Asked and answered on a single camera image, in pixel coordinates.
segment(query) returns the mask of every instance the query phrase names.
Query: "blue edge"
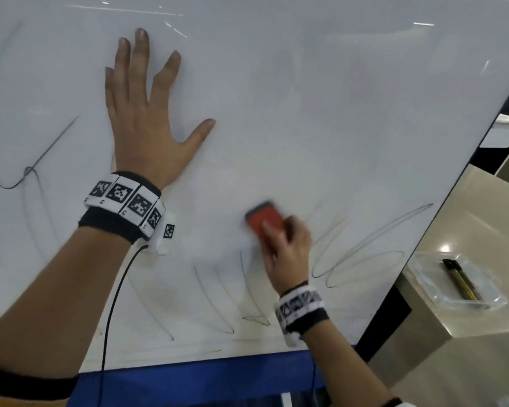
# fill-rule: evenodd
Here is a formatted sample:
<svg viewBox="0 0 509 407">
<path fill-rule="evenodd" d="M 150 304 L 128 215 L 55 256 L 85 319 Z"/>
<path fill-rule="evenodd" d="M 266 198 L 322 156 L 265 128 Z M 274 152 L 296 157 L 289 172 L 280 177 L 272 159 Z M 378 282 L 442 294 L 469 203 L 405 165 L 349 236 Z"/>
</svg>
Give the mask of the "blue edge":
<svg viewBox="0 0 509 407">
<path fill-rule="evenodd" d="M 263 397 L 311 389 L 307 350 L 135 369 L 108 370 L 102 406 L 162 407 Z M 68 407 L 95 406 L 100 373 L 83 373 Z M 324 386 L 319 369 L 315 387 Z"/>
</svg>

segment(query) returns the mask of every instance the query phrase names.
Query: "red eraser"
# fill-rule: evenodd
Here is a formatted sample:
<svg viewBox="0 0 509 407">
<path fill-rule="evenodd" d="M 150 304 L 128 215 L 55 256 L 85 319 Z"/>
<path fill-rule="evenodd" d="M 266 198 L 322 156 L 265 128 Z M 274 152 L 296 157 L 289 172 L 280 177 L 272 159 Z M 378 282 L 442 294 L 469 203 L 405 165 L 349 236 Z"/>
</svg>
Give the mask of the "red eraser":
<svg viewBox="0 0 509 407">
<path fill-rule="evenodd" d="M 245 214 L 245 221 L 266 246 L 275 250 L 272 247 L 268 236 L 266 236 L 262 223 L 266 221 L 273 228 L 284 231 L 284 221 L 271 201 L 265 201 L 264 203 L 249 210 Z"/>
</svg>

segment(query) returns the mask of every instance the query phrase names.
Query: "hand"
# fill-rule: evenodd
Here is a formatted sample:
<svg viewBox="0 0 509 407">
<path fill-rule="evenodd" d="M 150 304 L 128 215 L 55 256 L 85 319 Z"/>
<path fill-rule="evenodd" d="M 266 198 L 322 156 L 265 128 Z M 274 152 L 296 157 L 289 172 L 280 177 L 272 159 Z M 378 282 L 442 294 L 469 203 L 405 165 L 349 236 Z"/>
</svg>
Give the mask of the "hand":
<svg viewBox="0 0 509 407">
<path fill-rule="evenodd" d="M 275 250 L 262 245 L 262 257 L 271 285 L 279 295 L 304 281 L 309 280 L 309 250 L 311 233 L 307 226 L 296 216 L 285 219 L 285 231 L 279 231 L 262 223 L 264 231 Z"/>
<path fill-rule="evenodd" d="M 119 39 L 115 68 L 106 67 L 106 106 L 115 139 L 117 170 L 132 171 L 160 189 L 173 183 L 196 154 L 215 120 L 202 122 L 184 143 L 170 132 L 168 99 L 181 55 L 174 51 L 153 78 L 147 100 L 149 36 L 136 30 L 136 44 L 130 59 L 130 43 Z"/>
</svg>

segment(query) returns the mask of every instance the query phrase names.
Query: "clear plastic tray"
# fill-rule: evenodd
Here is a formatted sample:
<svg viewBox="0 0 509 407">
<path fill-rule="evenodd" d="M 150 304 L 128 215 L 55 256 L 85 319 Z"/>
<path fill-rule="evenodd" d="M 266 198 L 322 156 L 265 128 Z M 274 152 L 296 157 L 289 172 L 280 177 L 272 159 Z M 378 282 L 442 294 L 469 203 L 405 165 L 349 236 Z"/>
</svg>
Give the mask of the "clear plastic tray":
<svg viewBox="0 0 509 407">
<path fill-rule="evenodd" d="M 445 270 L 441 260 L 458 261 L 471 280 L 482 301 L 464 300 Z M 444 252 L 415 252 L 408 262 L 411 272 L 436 306 L 448 309 L 495 310 L 507 304 L 498 281 L 487 269 L 476 266 L 463 254 Z"/>
</svg>

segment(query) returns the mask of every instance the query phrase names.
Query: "whiteboard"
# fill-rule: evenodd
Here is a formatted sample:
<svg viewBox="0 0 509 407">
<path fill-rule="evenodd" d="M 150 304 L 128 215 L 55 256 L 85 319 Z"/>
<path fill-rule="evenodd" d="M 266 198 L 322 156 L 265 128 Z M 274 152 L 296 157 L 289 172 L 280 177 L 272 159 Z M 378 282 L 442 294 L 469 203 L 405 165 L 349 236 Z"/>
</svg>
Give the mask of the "whiteboard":
<svg viewBox="0 0 509 407">
<path fill-rule="evenodd" d="M 291 350 L 243 225 L 267 198 L 307 221 L 356 343 L 509 93 L 509 0 L 0 0 L 0 183 L 64 132 L 0 188 L 0 314 L 112 169 L 104 67 L 139 26 L 151 75 L 183 55 L 173 135 L 217 126 L 163 193 L 174 244 L 131 268 L 107 368 Z"/>
</svg>

